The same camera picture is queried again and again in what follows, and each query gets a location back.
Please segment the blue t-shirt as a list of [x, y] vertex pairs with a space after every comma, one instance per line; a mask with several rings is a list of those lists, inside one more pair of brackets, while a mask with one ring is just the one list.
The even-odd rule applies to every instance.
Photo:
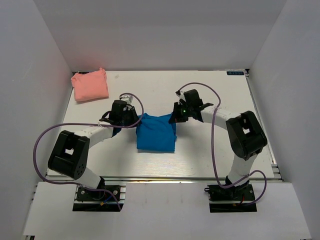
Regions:
[[147, 152], [174, 153], [177, 136], [176, 124], [169, 123], [171, 115], [144, 113], [136, 128], [136, 148]]

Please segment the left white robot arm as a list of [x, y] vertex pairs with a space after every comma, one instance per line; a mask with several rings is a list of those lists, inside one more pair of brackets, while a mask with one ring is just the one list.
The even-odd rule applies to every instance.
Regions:
[[123, 128], [134, 128], [141, 118], [132, 105], [133, 96], [125, 94], [112, 103], [97, 125], [77, 132], [63, 130], [58, 135], [48, 160], [48, 168], [75, 180], [88, 188], [88, 193], [99, 200], [105, 196], [103, 178], [87, 167], [89, 150], [104, 140], [115, 137]]

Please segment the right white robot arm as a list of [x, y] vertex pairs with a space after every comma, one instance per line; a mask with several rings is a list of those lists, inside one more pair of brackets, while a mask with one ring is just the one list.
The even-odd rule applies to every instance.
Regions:
[[185, 123], [189, 118], [211, 124], [211, 157], [216, 179], [219, 177], [213, 146], [215, 127], [227, 131], [234, 158], [225, 184], [222, 185], [219, 181], [217, 184], [226, 189], [229, 198], [238, 199], [244, 193], [243, 186], [249, 183], [255, 159], [268, 143], [256, 115], [250, 110], [235, 114], [221, 109], [219, 104], [203, 103], [196, 89], [178, 90], [175, 93], [179, 100], [173, 104], [173, 112], [168, 121], [170, 124]]

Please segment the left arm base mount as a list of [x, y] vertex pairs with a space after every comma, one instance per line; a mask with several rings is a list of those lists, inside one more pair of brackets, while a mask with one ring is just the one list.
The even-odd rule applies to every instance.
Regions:
[[117, 181], [106, 181], [105, 189], [110, 191], [117, 199], [117, 202], [109, 192], [90, 191], [83, 186], [76, 188], [73, 201], [73, 212], [120, 212], [125, 203], [126, 184]]

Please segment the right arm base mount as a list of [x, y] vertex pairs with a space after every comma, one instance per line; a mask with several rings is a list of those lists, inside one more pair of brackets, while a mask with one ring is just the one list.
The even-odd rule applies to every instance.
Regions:
[[204, 192], [208, 194], [210, 213], [254, 213], [257, 212], [253, 186], [221, 188], [218, 184], [207, 185]]

